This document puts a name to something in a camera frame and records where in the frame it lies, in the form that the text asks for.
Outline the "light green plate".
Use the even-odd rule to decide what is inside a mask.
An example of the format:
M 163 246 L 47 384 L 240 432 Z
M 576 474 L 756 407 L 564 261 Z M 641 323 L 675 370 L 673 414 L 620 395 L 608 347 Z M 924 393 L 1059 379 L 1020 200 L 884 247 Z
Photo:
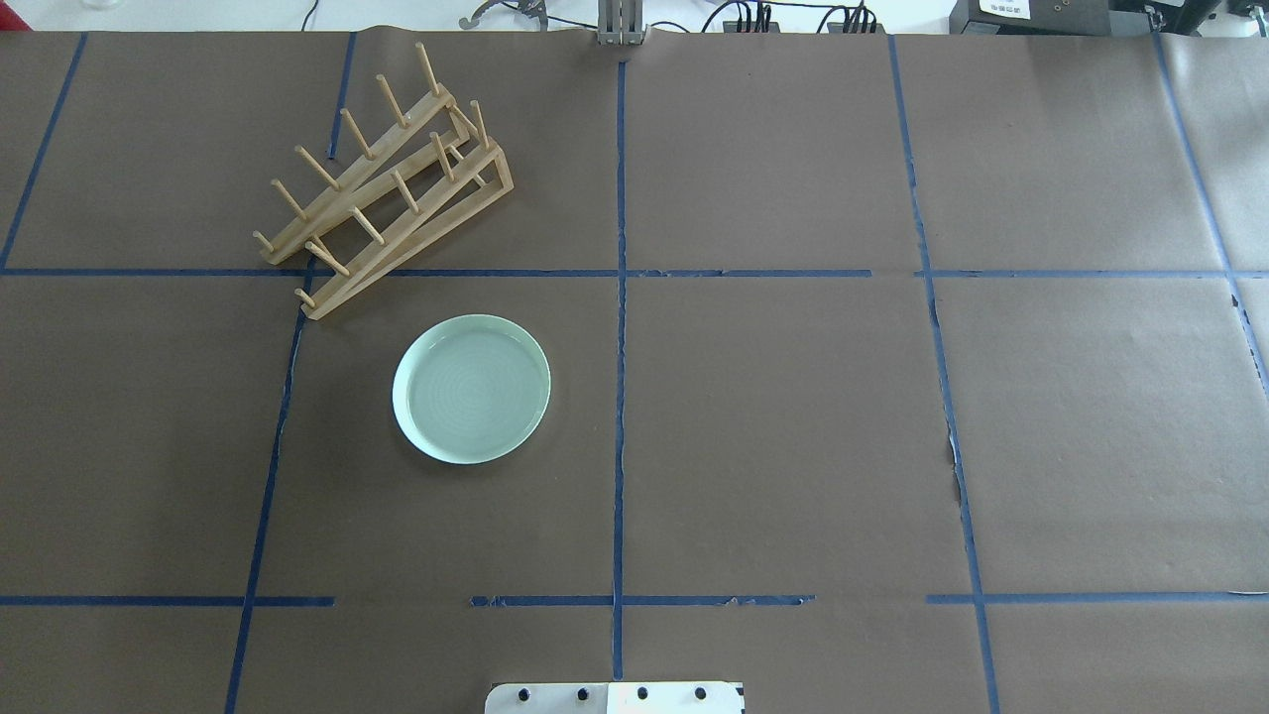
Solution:
M 443 320 L 409 345 L 393 373 L 393 419 L 409 444 L 444 464 L 494 462 L 516 450 L 548 411 L 542 345 L 490 313 Z

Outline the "wooden plate rack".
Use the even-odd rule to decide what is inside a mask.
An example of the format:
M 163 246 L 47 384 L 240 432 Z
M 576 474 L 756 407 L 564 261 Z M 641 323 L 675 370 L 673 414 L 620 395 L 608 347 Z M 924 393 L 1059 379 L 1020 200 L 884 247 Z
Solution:
M 508 155 L 480 103 L 461 105 L 438 80 L 426 44 L 418 42 L 415 53 L 426 91 L 412 107 L 400 104 L 385 75 L 376 77 L 393 114 L 378 140 L 368 141 L 352 112 L 340 110 L 359 151 L 340 175 L 294 146 L 322 183 L 312 200 L 299 202 L 278 178 L 269 183 L 291 221 L 272 238 L 254 232 L 260 257 L 277 266 L 307 254 L 331 271 L 321 288 L 294 290 L 308 320 L 322 320 L 514 188 Z

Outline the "black computer box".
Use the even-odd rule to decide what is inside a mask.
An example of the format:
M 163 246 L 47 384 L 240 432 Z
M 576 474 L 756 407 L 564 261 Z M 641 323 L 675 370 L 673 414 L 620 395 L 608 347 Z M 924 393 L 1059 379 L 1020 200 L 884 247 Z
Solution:
M 1107 1 L 957 1 L 949 36 L 1110 36 Z

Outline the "aluminium frame post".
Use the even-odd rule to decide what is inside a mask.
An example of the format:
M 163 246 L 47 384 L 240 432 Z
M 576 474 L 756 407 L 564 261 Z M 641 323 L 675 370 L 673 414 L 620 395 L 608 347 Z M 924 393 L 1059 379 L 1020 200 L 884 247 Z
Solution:
M 638 46 L 646 38 L 642 0 L 599 0 L 596 41 L 600 46 Z

